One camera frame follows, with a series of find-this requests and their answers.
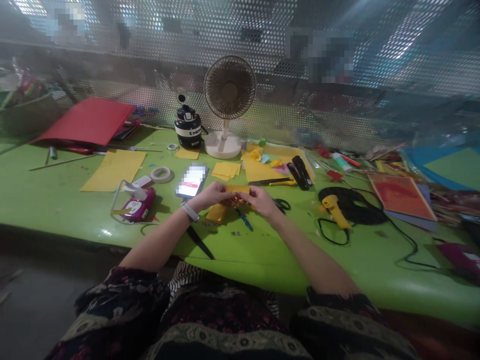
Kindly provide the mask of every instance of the fan base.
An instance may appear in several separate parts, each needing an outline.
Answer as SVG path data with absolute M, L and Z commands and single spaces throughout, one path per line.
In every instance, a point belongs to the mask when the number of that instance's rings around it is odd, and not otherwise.
M 234 158 L 241 149 L 242 141 L 231 132 L 228 133 L 226 140 L 222 138 L 222 131 L 211 132 L 205 138 L 206 153 L 217 159 Z

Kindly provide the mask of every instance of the phone screen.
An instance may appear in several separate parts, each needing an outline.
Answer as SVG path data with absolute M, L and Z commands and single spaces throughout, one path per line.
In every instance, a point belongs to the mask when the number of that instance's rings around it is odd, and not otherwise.
M 208 173 L 209 168 L 207 166 L 192 163 L 176 187 L 175 195 L 182 198 L 193 198 L 202 191 L 202 186 Z

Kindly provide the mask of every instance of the watch strap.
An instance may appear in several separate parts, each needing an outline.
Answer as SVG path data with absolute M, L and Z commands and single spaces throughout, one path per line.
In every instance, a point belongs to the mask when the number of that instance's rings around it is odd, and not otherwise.
M 193 222 L 197 222 L 200 219 L 200 216 L 193 211 L 193 209 L 186 202 L 181 205 L 181 208 L 188 214 Z

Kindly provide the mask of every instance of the desk fan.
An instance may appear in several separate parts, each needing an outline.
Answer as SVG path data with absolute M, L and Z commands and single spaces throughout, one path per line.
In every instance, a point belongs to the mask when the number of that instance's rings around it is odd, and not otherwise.
M 256 89 L 254 71 L 238 56 L 221 57 L 208 69 L 203 91 L 210 110 L 223 119 L 223 130 L 207 135 L 207 154 L 217 159 L 231 159 L 239 154 L 242 141 L 229 132 L 229 122 L 250 108 Z

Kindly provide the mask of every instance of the forearm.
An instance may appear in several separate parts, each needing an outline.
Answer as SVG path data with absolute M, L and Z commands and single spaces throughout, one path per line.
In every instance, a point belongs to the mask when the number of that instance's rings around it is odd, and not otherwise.
M 195 199 L 188 204 L 196 213 L 202 210 Z M 159 271 L 190 224 L 189 215 L 182 208 L 178 208 L 164 223 L 145 235 L 125 256 L 120 266 L 150 272 Z
M 269 223 L 293 253 L 317 293 L 351 295 L 362 292 L 338 262 L 281 212 Z

